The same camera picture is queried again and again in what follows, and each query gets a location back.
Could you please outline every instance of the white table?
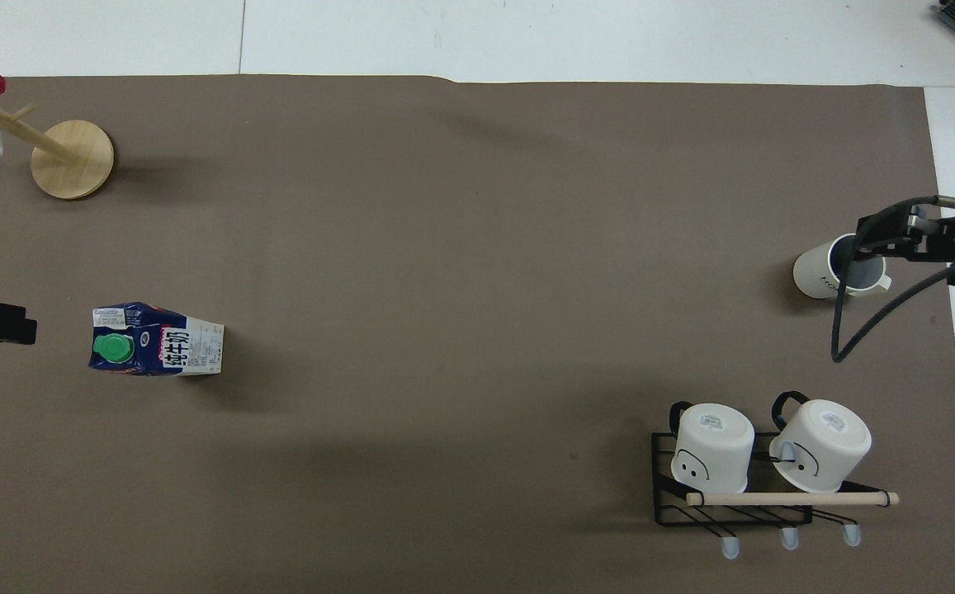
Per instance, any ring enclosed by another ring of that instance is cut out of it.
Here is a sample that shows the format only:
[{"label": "white table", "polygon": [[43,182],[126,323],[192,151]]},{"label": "white table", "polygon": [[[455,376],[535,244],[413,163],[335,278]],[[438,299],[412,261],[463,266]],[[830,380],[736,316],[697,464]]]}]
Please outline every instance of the white table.
[{"label": "white table", "polygon": [[[482,83],[926,87],[938,190],[955,196],[955,34],[934,20],[931,4],[0,0],[0,64],[6,76],[424,74]],[[955,323],[955,289],[950,304]]]}]

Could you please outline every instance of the black mug handle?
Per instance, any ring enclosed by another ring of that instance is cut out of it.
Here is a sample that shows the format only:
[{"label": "black mug handle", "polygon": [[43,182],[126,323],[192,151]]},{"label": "black mug handle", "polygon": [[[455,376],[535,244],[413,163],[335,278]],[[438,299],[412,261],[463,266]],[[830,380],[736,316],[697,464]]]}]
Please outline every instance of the black mug handle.
[{"label": "black mug handle", "polygon": [[672,410],[669,411],[669,429],[673,436],[678,437],[678,418],[682,416],[682,411],[692,406],[686,401],[678,401],[672,405]]},{"label": "black mug handle", "polygon": [[790,398],[799,403],[808,402],[810,399],[804,394],[799,394],[796,390],[789,390],[778,395],[778,398],[775,399],[771,406],[771,421],[774,421],[774,426],[777,427],[779,431],[786,428],[786,420],[782,418],[782,406],[786,405],[786,401]]}]

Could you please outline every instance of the round wooden base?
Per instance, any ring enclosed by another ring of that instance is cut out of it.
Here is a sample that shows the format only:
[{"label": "round wooden base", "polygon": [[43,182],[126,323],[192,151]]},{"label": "round wooden base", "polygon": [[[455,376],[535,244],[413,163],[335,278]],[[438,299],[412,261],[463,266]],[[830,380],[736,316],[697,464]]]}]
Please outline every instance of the round wooden base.
[{"label": "round wooden base", "polygon": [[114,145],[99,125],[70,120],[52,125],[46,134],[78,159],[63,163],[50,152],[33,149],[29,170],[42,191],[55,198],[76,200],[99,189],[114,168]]}]

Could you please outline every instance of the green cap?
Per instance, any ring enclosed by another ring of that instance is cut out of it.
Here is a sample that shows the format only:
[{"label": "green cap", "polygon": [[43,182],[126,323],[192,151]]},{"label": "green cap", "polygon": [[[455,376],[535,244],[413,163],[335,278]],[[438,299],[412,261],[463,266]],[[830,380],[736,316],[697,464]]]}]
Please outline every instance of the green cap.
[{"label": "green cap", "polygon": [[124,334],[104,334],[97,336],[92,344],[92,350],[99,353],[100,357],[110,362],[126,362],[133,358],[133,352],[136,347],[133,346],[133,339]]}]

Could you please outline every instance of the brown table surface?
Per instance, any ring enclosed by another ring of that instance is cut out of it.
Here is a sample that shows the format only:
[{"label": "brown table surface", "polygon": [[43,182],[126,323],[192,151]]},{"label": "brown table surface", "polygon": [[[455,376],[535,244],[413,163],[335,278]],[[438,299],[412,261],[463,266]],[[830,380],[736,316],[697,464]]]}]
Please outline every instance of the brown table surface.
[{"label": "brown table surface", "polygon": [[[922,91],[431,78],[12,79],[96,121],[80,202],[0,158],[0,592],[955,592],[937,286],[842,365],[798,253],[936,191]],[[934,266],[889,263],[902,287]],[[200,379],[89,370],[91,309],[228,328]],[[846,334],[886,298],[848,304]],[[676,399],[862,415],[863,524],[651,522]]]}]

